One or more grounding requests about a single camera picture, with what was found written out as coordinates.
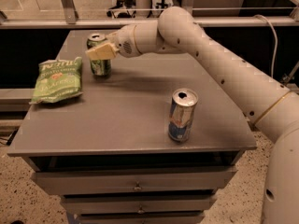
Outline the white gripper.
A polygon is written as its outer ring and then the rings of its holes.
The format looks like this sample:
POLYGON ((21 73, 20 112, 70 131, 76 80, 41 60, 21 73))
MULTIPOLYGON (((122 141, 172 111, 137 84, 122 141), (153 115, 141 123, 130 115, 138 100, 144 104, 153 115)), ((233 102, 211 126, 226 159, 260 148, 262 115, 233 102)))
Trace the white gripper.
POLYGON ((123 26, 120 30, 107 35, 110 42, 101 43, 86 50, 85 53, 91 61, 114 59, 117 53, 127 58, 135 57, 134 31, 134 25, 123 26))

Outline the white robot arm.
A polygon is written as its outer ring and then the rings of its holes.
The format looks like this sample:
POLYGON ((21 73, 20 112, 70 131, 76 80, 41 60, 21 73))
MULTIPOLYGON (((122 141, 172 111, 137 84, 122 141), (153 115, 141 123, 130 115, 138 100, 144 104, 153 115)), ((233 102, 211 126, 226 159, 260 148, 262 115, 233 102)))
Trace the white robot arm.
POLYGON ((86 54, 108 60, 151 52, 193 56, 274 143, 261 224, 299 224, 299 95, 214 41, 181 7, 167 8, 157 21, 124 26, 86 54))

